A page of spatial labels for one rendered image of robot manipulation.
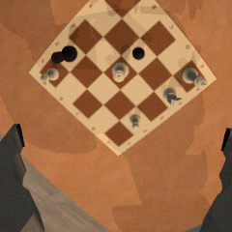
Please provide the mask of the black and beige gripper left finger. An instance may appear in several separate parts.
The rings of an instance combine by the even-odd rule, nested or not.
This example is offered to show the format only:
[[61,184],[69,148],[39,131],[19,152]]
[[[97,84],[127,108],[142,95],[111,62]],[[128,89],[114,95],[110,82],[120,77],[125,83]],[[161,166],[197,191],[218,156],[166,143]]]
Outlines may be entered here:
[[40,212],[25,188],[20,155],[24,145],[20,124],[13,124],[0,141],[0,232],[44,232]]

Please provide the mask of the brown and cream chessboard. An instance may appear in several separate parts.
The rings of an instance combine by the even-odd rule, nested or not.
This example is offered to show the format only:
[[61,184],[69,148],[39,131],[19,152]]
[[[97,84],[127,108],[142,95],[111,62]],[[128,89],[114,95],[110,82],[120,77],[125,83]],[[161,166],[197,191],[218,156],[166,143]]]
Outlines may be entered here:
[[[76,49],[76,59],[52,63],[52,53],[67,45]],[[132,56],[136,47],[145,51],[141,60]],[[118,62],[129,67],[122,82],[113,78]],[[90,0],[29,73],[119,156],[204,90],[182,79],[188,67],[207,79],[207,87],[216,80],[155,0]],[[59,77],[42,82],[49,68],[56,68]],[[164,99],[168,88],[182,103],[174,106]],[[138,130],[130,122],[134,114],[141,119]]]

